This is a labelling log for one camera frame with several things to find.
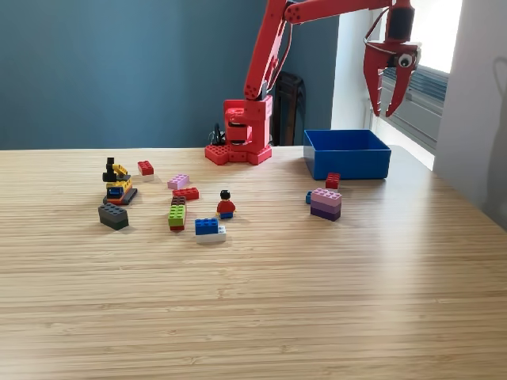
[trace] robotic arm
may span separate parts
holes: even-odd
[[[214,156],[208,147],[206,157],[216,164],[250,162],[258,165],[271,157],[269,146],[269,117],[273,98],[268,95],[281,72],[292,39],[292,26],[303,22],[356,10],[386,8],[364,38],[364,77],[372,101],[373,111],[380,114],[382,73],[387,67],[396,67],[397,82],[386,115],[391,116],[402,103],[410,76],[417,68],[420,44],[410,43],[414,8],[410,0],[268,0],[257,43],[253,50],[250,69],[244,89],[245,100],[225,101],[223,111],[226,124],[228,159]],[[387,14],[384,41],[369,41],[382,15]],[[289,27],[288,46],[279,60],[279,50],[285,26]]]

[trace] lego minifigure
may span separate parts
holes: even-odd
[[[216,214],[220,215],[221,219],[231,219],[236,211],[236,206],[231,202],[231,194],[229,190],[222,190],[220,192],[222,199],[216,207]]]

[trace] purple lego brick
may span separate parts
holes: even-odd
[[[310,214],[318,216],[319,218],[327,219],[327,220],[330,220],[331,222],[334,222],[334,221],[338,220],[338,218],[340,218],[341,211],[339,211],[337,214],[331,214],[329,212],[325,212],[325,211],[319,210],[317,208],[311,208]]]
[[[330,214],[337,214],[339,211],[341,211],[341,203],[337,206],[330,206],[329,204],[325,204],[322,202],[317,202],[316,200],[312,200],[310,202],[311,208],[316,208],[320,211],[329,212]]]
[[[336,207],[341,203],[341,194],[338,194],[337,192],[330,192],[324,188],[316,188],[313,192],[311,192],[311,200]]]
[[[173,190],[179,190],[183,186],[185,186],[190,181],[190,177],[186,174],[178,174],[172,180],[167,182],[167,188],[172,188]]]

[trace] blue box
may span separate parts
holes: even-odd
[[[196,219],[196,235],[217,234],[218,232],[219,220],[217,218]]]
[[[373,180],[389,173],[391,149],[372,131],[308,130],[304,132],[304,160],[315,180],[340,173],[342,180]]]

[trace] window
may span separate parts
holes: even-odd
[[[421,61],[414,72],[404,102],[391,118],[383,119],[434,153],[462,0],[411,0],[411,3],[416,9],[411,40],[422,43]],[[381,38],[385,34],[385,28],[386,15],[380,31]],[[381,97],[383,109],[391,101],[395,79],[395,68],[385,70]]]

